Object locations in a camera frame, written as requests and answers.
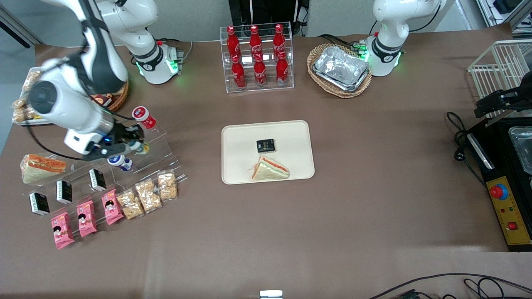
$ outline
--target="red switch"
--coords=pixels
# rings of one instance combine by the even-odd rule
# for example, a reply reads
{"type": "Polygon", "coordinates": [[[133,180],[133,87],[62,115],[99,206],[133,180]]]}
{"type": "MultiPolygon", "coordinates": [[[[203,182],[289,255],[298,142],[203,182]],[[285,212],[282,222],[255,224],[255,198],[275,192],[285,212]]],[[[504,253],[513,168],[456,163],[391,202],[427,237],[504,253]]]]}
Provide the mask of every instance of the red switch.
{"type": "Polygon", "coordinates": [[[494,197],[500,200],[505,200],[508,198],[508,189],[502,185],[497,184],[489,189],[489,193],[494,197]]]}

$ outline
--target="sandwich wedge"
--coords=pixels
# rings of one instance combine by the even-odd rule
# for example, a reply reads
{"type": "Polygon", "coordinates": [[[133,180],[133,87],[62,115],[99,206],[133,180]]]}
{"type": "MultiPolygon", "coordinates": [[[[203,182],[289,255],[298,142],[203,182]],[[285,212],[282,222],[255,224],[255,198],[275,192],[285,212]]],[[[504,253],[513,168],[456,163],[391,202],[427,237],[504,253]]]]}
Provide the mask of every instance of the sandwich wedge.
{"type": "Polygon", "coordinates": [[[258,180],[282,180],[290,176],[290,171],[283,165],[274,162],[265,156],[260,156],[255,165],[251,179],[258,180]]]}
{"type": "Polygon", "coordinates": [[[22,181],[25,184],[53,177],[65,172],[67,163],[60,160],[41,157],[38,155],[26,155],[20,162],[22,170],[22,181]]]}

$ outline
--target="foil tray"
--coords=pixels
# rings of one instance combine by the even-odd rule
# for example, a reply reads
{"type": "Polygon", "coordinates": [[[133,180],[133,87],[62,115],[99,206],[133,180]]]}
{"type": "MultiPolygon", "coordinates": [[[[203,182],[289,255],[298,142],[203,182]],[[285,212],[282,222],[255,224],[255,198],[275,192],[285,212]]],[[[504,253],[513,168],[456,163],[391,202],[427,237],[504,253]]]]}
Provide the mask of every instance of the foil tray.
{"type": "Polygon", "coordinates": [[[369,73],[369,65],[337,46],[327,47],[312,66],[321,78],[347,92],[355,92],[369,73]]]}

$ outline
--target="wicker basket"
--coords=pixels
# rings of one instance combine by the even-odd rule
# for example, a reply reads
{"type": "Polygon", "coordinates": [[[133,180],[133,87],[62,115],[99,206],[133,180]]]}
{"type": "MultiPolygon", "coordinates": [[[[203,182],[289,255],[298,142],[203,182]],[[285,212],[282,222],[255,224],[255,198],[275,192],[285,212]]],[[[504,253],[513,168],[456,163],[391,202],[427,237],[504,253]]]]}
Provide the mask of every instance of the wicker basket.
{"type": "Polygon", "coordinates": [[[314,50],[310,52],[309,57],[306,59],[306,66],[307,66],[307,70],[309,72],[310,77],[312,77],[312,79],[326,92],[332,95],[335,95],[337,97],[352,98],[352,97],[360,95],[368,87],[369,83],[371,82],[371,70],[369,74],[366,76],[366,78],[364,79],[364,81],[360,84],[360,86],[353,93],[348,93],[342,90],[338,86],[330,83],[324,78],[321,78],[320,76],[316,75],[314,71],[312,71],[312,65],[321,56],[321,53],[323,53],[323,50],[327,47],[332,47],[332,46],[337,46],[340,49],[344,50],[347,54],[356,56],[356,54],[353,51],[351,51],[350,49],[344,46],[339,46],[335,44],[323,44],[323,45],[317,46],[316,48],[314,48],[314,50]]]}
{"type": "Polygon", "coordinates": [[[93,101],[99,102],[99,101],[96,101],[95,98],[100,98],[102,96],[105,96],[106,98],[112,96],[112,102],[107,107],[107,109],[116,112],[118,109],[120,109],[120,107],[124,105],[124,103],[126,102],[126,99],[128,98],[129,80],[126,81],[126,83],[122,86],[120,91],[121,91],[120,94],[115,93],[115,94],[105,94],[105,95],[92,95],[93,101]]]}

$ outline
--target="clear acrylic stand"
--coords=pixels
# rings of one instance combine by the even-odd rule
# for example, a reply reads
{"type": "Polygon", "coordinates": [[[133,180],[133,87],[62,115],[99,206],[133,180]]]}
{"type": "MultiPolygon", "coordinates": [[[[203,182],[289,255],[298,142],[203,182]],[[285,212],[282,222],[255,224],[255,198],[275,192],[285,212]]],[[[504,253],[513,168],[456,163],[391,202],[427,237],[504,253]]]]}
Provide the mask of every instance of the clear acrylic stand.
{"type": "Polygon", "coordinates": [[[292,44],[292,28],[290,22],[280,23],[284,30],[286,62],[288,62],[288,84],[286,86],[277,85],[277,62],[273,60],[273,37],[275,36],[275,25],[278,23],[257,24],[259,36],[262,40],[262,57],[266,65],[267,84],[264,88],[258,88],[255,84],[255,72],[253,70],[253,60],[250,50],[250,26],[235,26],[235,35],[240,41],[240,52],[242,54],[241,63],[244,67],[244,77],[246,78],[246,88],[236,89],[232,76],[232,61],[227,49],[227,27],[220,28],[220,46],[222,49],[223,74],[226,81],[227,93],[251,92],[256,90],[285,89],[294,88],[294,49],[292,44]]]}
{"type": "Polygon", "coordinates": [[[133,168],[130,171],[122,171],[118,167],[110,166],[107,164],[107,161],[96,161],[93,163],[78,161],[73,164],[75,167],[73,167],[72,171],[48,178],[37,186],[23,184],[23,195],[26,197],[26,200],[29,200],[28,196],[33,192],[46,195],[50,213],[41,217],[47,219],[47,225],[50,225],[49,221],[53,217],[67,212],[70,217],[70,226],[73,235],[76,237],[79,235],[77,205],[92,200],[94,203],[96,225],[98,226],[105,221],[105,210],[102,204],[102,196],[105,193],[113,189],[116,189],[117,193],[120,193],[126,189],[134,188],[135,183],[139,181],[148,178],[155,179],[157,172],[162,170],[173,170],[177,183],[187,178],[182,170],[181,164],[170,150],[168,142],[163,138],[165,134],[166,131],[161,126],[156,126],[151,130],[144,130],[144,140],[149,144],[149,152],[144,155],[134,152],[127,154],[127,158],[133,161],[133,168]],[[92,189],[89,170],[93,168],[103,173],[106,182],[105,191],[92,189]],[[67,181],[72,185],[72,203],[65,205],[56,201],[56,182],[58,180],[67,181]]]}

